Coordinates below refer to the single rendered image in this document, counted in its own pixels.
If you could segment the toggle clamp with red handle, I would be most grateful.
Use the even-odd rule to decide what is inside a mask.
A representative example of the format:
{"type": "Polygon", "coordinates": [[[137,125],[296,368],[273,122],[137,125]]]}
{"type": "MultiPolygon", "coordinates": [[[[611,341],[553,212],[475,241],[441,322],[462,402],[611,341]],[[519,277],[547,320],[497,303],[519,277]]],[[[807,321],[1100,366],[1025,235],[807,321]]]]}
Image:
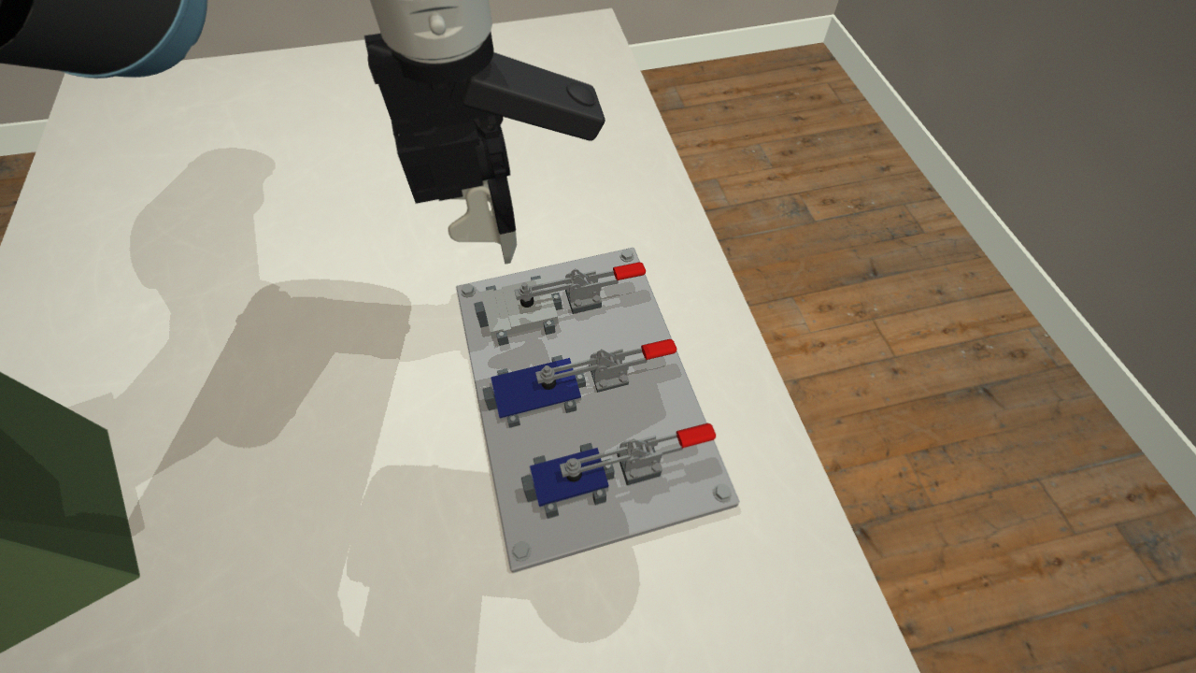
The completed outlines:
{"type": "Polygon", "coordinates": [[[562,470],[562,477],[568,481],[576,482],[581,479],[584,470],[593,470],[602,467],[602,465],[620,463],[620,467],[622,467],[622,473],[626,478],[626,485],[631,485],[637,484],[637,482],[641,481],[660,477],[663,473],[661,457],[664,454],[671,454],[671,452],[682,451],[685,447],[697,446],[697,443],[704,443],[707,440],[714,439],[715,430],[712,424],[685,427],[685,429],[676,432],[676,434],[666,438],[653,436],[639,440],[624,440],[624,442],[620,443],[620,447],[614,451],[603,452],[603,454],[582,457],[582,459],[579,460],[576,457],[572,457],[572,459],[567,463],[560,464],[560,469],[562,470]],[[654,447],[658,446],[659,442],[675,438],[678,439],[678,442],[681,443],[679,447],[655,452],[654,447]],[[588,463],[594,459],[602,459],[602,457],[614,454],[617,455],[615,459],[597,463],[594,465],[584,465],[584,467],[581,467],[582,463],[588,463]]]}
{"type": "Polygon", "coordinates": [[[544,369],[535,372],[535,378],[537,383],[542,383],[543,388],[554,388],[556,386],[556,379],[569,378],[580,372],[592,372],[592,378],[594,380],[594,391],[597,393],[606,391],[606,388],[617,388],[622,386],[628,386],[629,379],[627,377],[627,371],[629,366],[643,365],[649,359],[669,356],[669,354],[676,353],[675,339],[663,339],[658,342],[649,342],[649,344],[641,345],[640,349],[631,351],[594,351],[587,361],[580,361],[572,365],[561,365],[557,367],[544,366],[544,369]],[[622,363],[626,361],[626,356],[634,356],[634,354],[642,353],[643,359],[639,361],[631,361],[622,363]],[[574,369],[574,367],[580,367],[582,365],[588,365],[584,369],[560,372],[555,375],[555,372],[565,369],[574,369]]]}

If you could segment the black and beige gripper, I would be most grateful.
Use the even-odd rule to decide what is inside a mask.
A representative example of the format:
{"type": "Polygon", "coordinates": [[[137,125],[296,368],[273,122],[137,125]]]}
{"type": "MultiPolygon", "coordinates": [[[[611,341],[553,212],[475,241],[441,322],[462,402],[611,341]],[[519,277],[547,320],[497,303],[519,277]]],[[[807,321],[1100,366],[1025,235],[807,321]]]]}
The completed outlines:
{"type": "Polygon", "coordinates": [[[466,212],[448,225],[448,235],[453,241],[496,241],[511,264],[517,235],[504,116],[462,103],[466,79],[492,62],[492,33],[478,50],[443,65],[416,63],[392,51],[382,33],[364,36],[364,45],[415,203],[466,200],[466,212]]]}

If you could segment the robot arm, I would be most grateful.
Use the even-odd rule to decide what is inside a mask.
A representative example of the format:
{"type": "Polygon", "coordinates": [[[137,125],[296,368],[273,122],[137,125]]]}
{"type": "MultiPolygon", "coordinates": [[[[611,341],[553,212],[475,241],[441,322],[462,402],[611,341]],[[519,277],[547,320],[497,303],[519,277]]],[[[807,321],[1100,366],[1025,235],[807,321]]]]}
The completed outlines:
{"type": "MultiPolygon", "coordinates": [[[[370,4],[383,41],[416,63],[453,63],[492,32],[490,0],[370,4]]],[[[0,0],[0,65],[152,77],[181,63],[205,20],[206,0],[0,0]]],[[[588,141],[605,121],[592,85],[499,53],[466,79],[462,103],[588,141]]]]}

